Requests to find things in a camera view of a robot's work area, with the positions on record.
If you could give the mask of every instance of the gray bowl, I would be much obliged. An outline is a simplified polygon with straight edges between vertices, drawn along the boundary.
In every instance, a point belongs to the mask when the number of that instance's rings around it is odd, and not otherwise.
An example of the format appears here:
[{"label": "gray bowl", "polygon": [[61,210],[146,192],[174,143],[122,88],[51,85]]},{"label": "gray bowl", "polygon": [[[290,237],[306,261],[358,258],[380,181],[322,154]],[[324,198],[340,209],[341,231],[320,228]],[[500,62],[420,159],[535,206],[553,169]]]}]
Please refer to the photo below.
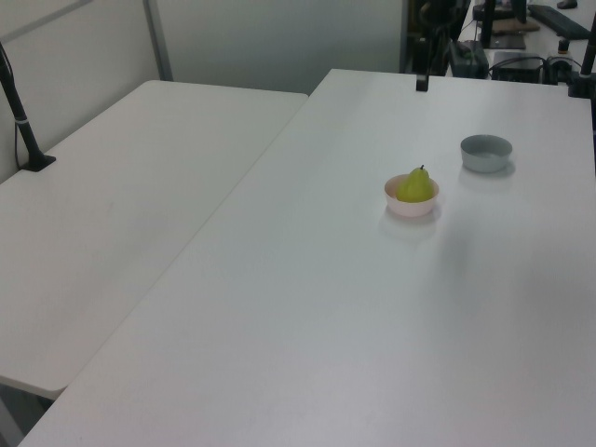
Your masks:
[{"label": "gray bowl", "polygon": [[462,143],[464,166],[476,172],[497,172],[503,169],[513,151],[511,143],[494,135],[472,135]]}]

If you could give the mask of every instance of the black pole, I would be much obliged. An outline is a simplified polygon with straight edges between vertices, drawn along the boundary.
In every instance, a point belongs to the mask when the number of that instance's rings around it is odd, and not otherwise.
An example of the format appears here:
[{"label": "black pole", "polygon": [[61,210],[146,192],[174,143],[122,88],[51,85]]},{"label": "black pole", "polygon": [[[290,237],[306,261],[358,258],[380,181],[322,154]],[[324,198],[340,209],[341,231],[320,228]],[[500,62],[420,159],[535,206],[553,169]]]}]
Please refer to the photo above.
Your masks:
[{"label": "black pole", "polygon": [[484,2],[484,19],[482,19],[481,43],[483,48],[491,47],[491,34],[493,34],[494,0]]},{"label": "black pole", "polygon": [[15,86],[14,76],[8,66],[7,54],[0,43],[0,82],[2,82],[2,88],[7,95],[8,104],[12,110],[12,114],[15,117],[15,123],[20,130],[20,135],[27,146],[27,152],[29,153],[29,162],[22,166],[22,169],[32,170],[38,172],[56,161],[54,156],[46,156],[40,150],[35,140],[34,132],[29,124],[29,119],[25,114],[25,109],[22,107],[20,102],[19,93]]},{"label": "black pole", "polygon": [[594,65],[594,57],[596,56],[596,13],[594,13],[594,21],[592,22],[592,29],[589,32],[588,45],[586,46],[586,53],[581,64],[579,74],[574,73],[571,85],[567,90],[569,96],[572,98],[587,98],[594,100],[594,82],[592,81],[592,67]]}]

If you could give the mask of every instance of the black stand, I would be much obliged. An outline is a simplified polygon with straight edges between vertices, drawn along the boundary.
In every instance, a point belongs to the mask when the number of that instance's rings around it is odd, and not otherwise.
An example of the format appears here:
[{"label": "black stand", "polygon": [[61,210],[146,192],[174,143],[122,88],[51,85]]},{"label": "black stand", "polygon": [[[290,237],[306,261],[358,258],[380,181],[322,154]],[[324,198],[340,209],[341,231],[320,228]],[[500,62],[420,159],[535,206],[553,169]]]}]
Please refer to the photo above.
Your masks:
[{"label": "black stand", "polygon": [[596,14],[594,14],[594,21],[592,22],[592,29],[589,32],[588,46],[586,47],[586,54],[584,54],[584,61],[581,64],[579,74],[574,74],[571,85],[569,86],[568,94],[572,98],[587,98],[594,100],[595,83],[592,79],[592,67],[594,65],[594,57],[596,56]]},{"label": "black stand", "polygon": [[15,117],[15,122],[19,127],[20,135],[22,135],[22,139],[27,146],[27,152],[29,153],[29,162],[21,168],[38,172],[56,161],[56,157],[46,156],[39,150],[34,132],[29,124],[29,119],[20,102],[19,93],[17,93],[17,88],[15,87],[15,80],[5,56],[6,53],[2,48],[2,44],[0,44],[0,82],[2,82],[2,88],[7,95],[8,103],[10,104],[12,114]]}]

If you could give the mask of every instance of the white table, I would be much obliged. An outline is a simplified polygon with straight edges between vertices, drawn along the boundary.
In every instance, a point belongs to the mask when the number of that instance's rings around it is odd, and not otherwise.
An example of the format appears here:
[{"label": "white table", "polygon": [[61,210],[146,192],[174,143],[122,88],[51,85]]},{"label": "white table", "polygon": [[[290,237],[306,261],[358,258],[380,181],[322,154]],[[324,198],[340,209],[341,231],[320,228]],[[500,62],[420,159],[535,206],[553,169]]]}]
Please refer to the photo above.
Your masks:
[{"label": "white table", "polygon": [[0,383],[55,399],[305,99],[149,82],[0,185]]},{"label": "white table", "polygon": [[332,71],[21,447],[591,445],[595,194],[562,88]]},{"label": "white table", "polygon": [[[536,0],[534,1],[537,5],[548,5],[557,9],[558,0]],[[470,7],[467,11],[466,20],[464,26],[472,22],[472,7],[474,1],[471,2]],[[594,21],[594,12],[596,12],[596,0],[579,0],[578,7],[575,9],[557,9],[563,15],[569,17],[569,19],[579,23],[587,30],[591,29],[592,22]],[[526,45],[526,52],[536,53],[538,56],[547,58],[549,54],[556,53],[559,47],[559,41],[562,37],[558,36],[544,23],[534,19],[530,13],[528,13],[528,19],[536,22],[540,26],[540,30],[536,32],[526,33],[524,41]],[[470,24],[466,29],[459,35],[458,40],[467,41],[474,40],[474,27],[476,22]],[[477,40],[481,39],[481,28],[478,29]],[[586,45],[588,40],[572,40],[570,41],[569,50],[573,59],[579,63],[584,60],[584,53],[586,52]],[[486,58],[488,59],[489,65],[493,65],[494,54],[496,51],[520,51],[518,49],[487,49],[485,50]],[[579,67],[575,64],[574,70],[579,70]]]}]

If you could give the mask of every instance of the equipment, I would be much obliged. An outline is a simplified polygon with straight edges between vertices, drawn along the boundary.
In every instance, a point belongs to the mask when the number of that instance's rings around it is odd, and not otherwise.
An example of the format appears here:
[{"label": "equipment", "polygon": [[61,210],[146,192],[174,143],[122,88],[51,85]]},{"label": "equipment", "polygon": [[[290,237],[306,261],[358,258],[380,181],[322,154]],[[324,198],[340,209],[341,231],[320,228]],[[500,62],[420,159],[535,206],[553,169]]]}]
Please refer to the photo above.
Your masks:
[{"label": "equipment", "polygon": [[509,51],[497,51],[494,54],[493,80],[496,81],[538,84],[541,69],[542,62],[537,54]]},{"label": "equipment", "polygon": [[552,7],[530,5],[528,10],[536,20],[541,21],[558,35],[569,40],[589,38],[589,31]]},{"label": "equipment", "polygon": [[450,42],[449,65],[454,77],[484,79],[488,61],[480,42]]}]

